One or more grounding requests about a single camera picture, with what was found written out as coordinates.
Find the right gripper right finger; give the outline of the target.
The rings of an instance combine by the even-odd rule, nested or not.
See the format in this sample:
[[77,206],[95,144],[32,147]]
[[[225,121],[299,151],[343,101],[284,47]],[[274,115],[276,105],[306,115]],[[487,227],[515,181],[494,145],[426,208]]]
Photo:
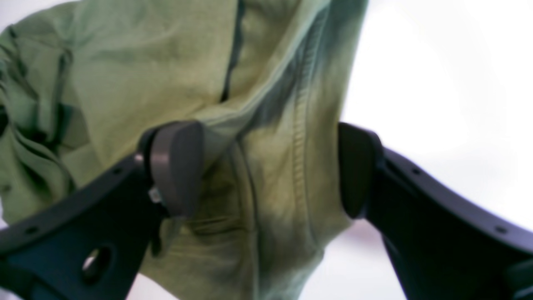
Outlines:
[[408,300],[531,300],[531,230],[464,199],[372,131],[338,125],[341,202],[377,229]]

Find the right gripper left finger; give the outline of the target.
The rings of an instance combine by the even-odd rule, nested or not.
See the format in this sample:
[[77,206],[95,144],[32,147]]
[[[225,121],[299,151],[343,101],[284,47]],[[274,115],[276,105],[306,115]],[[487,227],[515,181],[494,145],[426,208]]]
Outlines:
[[136,152],[67,199],[1,231],[1,288],[23,300],[124,300],[162,220],[194,214],[202,125],[148,130]]

